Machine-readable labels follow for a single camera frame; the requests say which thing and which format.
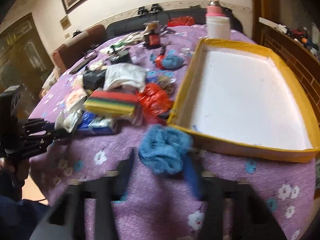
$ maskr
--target blue flower pattern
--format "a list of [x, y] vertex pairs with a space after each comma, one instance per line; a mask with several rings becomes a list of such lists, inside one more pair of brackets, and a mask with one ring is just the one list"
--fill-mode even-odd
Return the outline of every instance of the blue flower pattern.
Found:
[[254, 173], [257, 169], [257, 162], [253, 160], [248, 160], [245, 163], [245, 171], [247, 173]]
[[147, 72], [147, 76], [146, 76], [146, 82], [147, 83], [155, 83], [158, 79], [158, 76], [168, 76], [170, 78], [172, 78], [173, 72], [172, 71], [167, 71], [167, 70], [151, 70]]
[[120, 200], [116, 200], [116, 201], [114, 201], [114, 203], [115, 203], [115, 204], [119, 204], [119, 203], [121, 203], [122, 201], [126, 201], [126, 200], [127, 200], [127, 195], [128, 195], [128, 192], [126, 191], [126, 192], [124, 193], [124, 195], [120, 198]]
[[171, 49], [171, 50], [169, 50], [169, 52], [167, 53], [167, 55], [172, 55], [172, 54], [174, 54], [174, 53], [176, 53], [176, 50], [175, 50], [175, 49]]
[[270, 210], [270, 212], [274, 212], [274, 211], [276, 211], [278, 204], [274, 198], [269, 198], [267, 200], [267, 206], [268, 206], [268, 209]]
[[83, 168], [83, 161], [81, 161], [81, 160], [78, 160], [73, 164], [73, 170], [76, 172], [81, 171], [82, 168]]

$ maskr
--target human hand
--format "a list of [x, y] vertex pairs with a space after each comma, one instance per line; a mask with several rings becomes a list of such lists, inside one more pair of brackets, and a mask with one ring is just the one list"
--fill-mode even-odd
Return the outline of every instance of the human hand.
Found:
[[0, 171], [16, 173], [20, 181], [24, 181], [28, 178], [30, 169], [30, 161], [23, 160], [19, 163], [17, 171], [13, 164], [8, 161], [6, 158], [0, 158]]

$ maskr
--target small brown bottle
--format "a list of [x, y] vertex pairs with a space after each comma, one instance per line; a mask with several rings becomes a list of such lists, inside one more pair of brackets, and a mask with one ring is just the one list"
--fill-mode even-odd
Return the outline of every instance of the small brown bottle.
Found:
[[145, 47], [147, 49], [157, 49], [161, 47], [158, 22], [150, 22], [147, 24], [149, 32], [144, 35]]

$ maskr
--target purple bedspread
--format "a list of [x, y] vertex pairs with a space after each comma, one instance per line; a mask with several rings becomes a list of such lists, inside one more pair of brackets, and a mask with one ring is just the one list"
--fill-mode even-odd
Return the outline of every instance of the purple bedspread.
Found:
[[[179, 26], [174, 29], [177, 33], [164, 35], [161, 42], [168, 44], [167, 51], [174, 50], [174, 55], [182, 56], [187, 63], [174, 71], [176, 85], [179, 85], [198, 39], [206, 36], [206, 26]], [[106, 42], [100, 49], [117, 39]], [[231, 31], [231, 39], [252, 42], [236, 31]], [[149, 58], [152, 52], [158, 54], [159, 50], [147, 50], [138, 44], [130, 48], [130, 55], [134, 64], [156, 70]], [[95, 61], [105, 58], [105, 55], [99, 54]], [[75, 75], [71, 76], [68, 71], [64, 73], [34, 109], [31, 118], [54, 122], [64, 108], [64, 98], [70, 92], [74, 79]], [[117, 135], [75, 135], [66, 141], [55, 141], [47, 153], [32, 158], [31, 175], [50, 205], [67, 188], [69, 178], [95, 179], [106, 170], [114, 169], [119, 160], [128, 156], [128, 147], [139, 145], [148, 128], [148, 125], [133, 127], [124, 121], [120, 126], [121, 133]], [[314, 160], [306, 164], [285, 163], [210, 152], [206, 152], [203, 158], [205, 168], [221, 178], [247, 178], [266, 201], [289, 240], [295, 240], [304, 231], [314, 196]], [[122, 240], [192, 239], [201, 226], [205, 212], [203, 203], [192, 196], [183, 180], [154, 175], [137, 156], [127, 196], [123, 201], [113, 203], [113, 209]], [[90, 240], [94, 239], [94, 212], [94, 200], [87, 200], [86, 234]], [[224, 234], [228, 235], [228, 223]]]

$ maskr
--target red plastic bag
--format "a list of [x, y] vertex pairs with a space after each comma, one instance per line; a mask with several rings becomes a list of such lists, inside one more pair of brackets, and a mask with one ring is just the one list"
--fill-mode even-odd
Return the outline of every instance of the red plastic bag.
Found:
[[175, 26], [191, 26], [195, 25], [195, 20], [192, 16], [181, 16], [178, 18], [173, 18], [168, 22], [168, 27], [175, 27]]
[[168, 94], [155, 83], [149, 83], [141, 93], [137, 93], [145, 118], [154, 120], [159, 114], [163, 114], [172, 108], [173, 102]]

